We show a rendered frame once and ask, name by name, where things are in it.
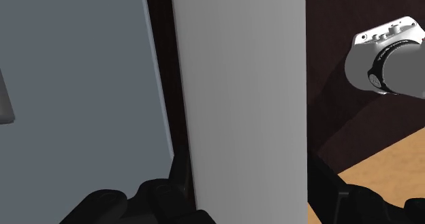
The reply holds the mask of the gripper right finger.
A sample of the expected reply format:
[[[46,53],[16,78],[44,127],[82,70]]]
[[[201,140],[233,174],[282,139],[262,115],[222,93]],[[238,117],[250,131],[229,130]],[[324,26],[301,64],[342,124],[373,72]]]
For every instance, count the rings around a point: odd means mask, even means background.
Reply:
[[[367,187],[346,183],[312,153],[307,153],[307,195],[322,224],[425,224],[425,198],[395,206]]]

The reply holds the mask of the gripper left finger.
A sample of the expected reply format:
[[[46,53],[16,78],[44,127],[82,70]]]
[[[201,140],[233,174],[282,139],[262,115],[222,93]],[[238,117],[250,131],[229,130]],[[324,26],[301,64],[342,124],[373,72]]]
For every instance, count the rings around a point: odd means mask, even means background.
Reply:
[[[174,153],[168,178],[143,182],[128,198],[101,189],[87,195],[59,224],[216,224],[187,199],[189,150]]]

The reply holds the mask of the dark brown robot stand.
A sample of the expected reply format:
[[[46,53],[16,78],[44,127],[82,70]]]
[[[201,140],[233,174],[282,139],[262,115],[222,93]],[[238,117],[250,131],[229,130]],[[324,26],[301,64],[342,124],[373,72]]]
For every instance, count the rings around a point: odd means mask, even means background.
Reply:
[[[306,0],[307,146],[342,172],[425,127],[425,100],[353,87],[344,74],[355,34],[410,16],[425,0]]]

